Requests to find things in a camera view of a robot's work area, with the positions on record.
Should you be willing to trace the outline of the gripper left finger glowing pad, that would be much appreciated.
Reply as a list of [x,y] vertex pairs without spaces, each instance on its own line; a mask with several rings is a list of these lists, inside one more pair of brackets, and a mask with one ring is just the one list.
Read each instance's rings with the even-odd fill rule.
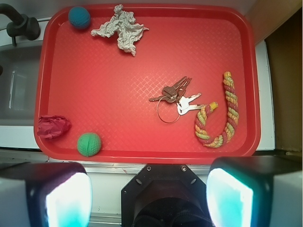
[[2,163],[2,227],[86,227],[92,184],[84,166],[68,163]]

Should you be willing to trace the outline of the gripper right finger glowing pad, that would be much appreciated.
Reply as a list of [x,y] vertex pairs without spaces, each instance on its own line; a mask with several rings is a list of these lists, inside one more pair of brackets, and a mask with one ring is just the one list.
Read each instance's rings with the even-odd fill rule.
[[217,158],[208,174],[206,200],[216,227],[301,227],[302,158]]

